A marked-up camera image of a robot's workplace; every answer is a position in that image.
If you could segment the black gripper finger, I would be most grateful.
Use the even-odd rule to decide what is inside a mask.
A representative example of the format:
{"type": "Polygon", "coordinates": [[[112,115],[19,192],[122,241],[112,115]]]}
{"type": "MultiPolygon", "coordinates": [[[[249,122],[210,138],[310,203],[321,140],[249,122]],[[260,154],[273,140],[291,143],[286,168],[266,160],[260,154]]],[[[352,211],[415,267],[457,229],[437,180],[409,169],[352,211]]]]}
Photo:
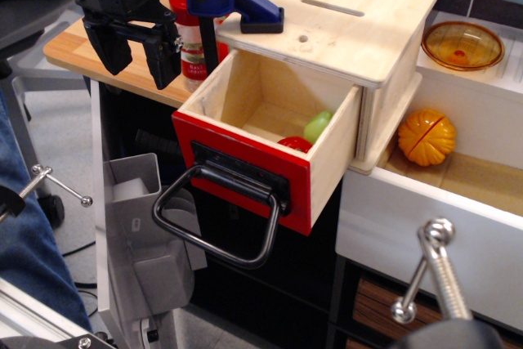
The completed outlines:
{"type": "Polygon", "coordinates": [[[146,61],[159,90],[181,73],[181,36],[174,24],[156,25],[143,43],[146,61]]]}
{"type": "Polygon", "coordinates": [[[121,25],[85,16],[83,26],[96,54],[112,75],[119,74],[131,63],[131,48],[121,25]]]}

